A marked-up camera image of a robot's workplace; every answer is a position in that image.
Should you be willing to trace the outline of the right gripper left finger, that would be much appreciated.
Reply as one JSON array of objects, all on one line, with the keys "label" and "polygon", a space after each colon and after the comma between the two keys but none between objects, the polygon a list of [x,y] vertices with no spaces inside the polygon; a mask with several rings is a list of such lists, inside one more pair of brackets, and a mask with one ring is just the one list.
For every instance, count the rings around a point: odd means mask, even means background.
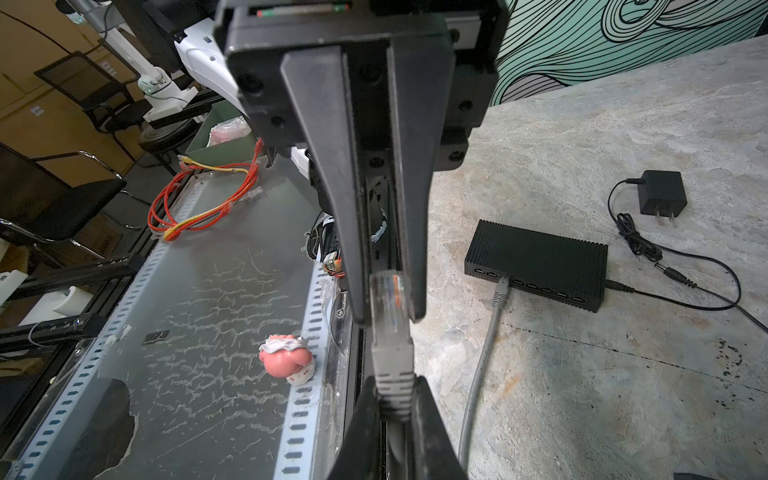
[{"label": "right gripper left finger", "polygon": [[376,381],[368,377],[360,391],[348,429],[328,480],[372,480],[381,477],[382,418]]}]

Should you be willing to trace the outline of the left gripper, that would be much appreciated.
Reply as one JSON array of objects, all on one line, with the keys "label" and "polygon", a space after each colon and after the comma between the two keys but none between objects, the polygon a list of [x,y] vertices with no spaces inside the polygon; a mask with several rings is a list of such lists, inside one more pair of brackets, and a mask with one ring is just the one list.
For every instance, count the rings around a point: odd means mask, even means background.
[{"label": "left gripper", "polygon": [[354,126],[361,152],[377,159],[393,149],[407,309],[419,321],[426,313],[433,171],[462,164],[498,80],[495,60],[508,22],[503,1],[217,4],[214,37],[250,124],[270,147],[308,143],[360,324],[369,300]]}]

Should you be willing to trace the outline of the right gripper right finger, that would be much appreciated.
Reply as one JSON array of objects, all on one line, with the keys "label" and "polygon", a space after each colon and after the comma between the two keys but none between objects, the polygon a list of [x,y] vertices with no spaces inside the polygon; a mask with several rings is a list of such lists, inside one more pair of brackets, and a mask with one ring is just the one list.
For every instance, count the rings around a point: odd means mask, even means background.
[{"label": "right gripper right finger", "polygon": [[467,480],[425,377],[415,381],[411,405],[413,473],[416,479]]}]

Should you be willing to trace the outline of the small black ribbed switch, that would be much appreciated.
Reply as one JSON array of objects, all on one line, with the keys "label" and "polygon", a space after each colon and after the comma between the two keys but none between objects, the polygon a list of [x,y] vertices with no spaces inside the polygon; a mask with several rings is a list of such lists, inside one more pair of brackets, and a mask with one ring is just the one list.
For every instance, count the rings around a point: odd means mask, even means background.
[{"label": "small black ribbed switch", "polygon": [[605,244],[481,220],[464,272],[491,282],[505,277],[513,288],[596,312],[604,300],[607,260]]}]

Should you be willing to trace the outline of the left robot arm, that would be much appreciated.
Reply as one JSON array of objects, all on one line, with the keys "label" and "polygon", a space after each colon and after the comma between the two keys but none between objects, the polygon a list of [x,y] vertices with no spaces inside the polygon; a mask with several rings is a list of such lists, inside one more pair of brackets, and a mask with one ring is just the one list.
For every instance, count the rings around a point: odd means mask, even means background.
[{"label": "left robot arm", "polygon": [[175,1],[189,74],[266,146],[310,153],[337,224],[353,316],[393,267],[412,320],[426,312],[432,177],[460,167],[498,80],[502,1]]}]

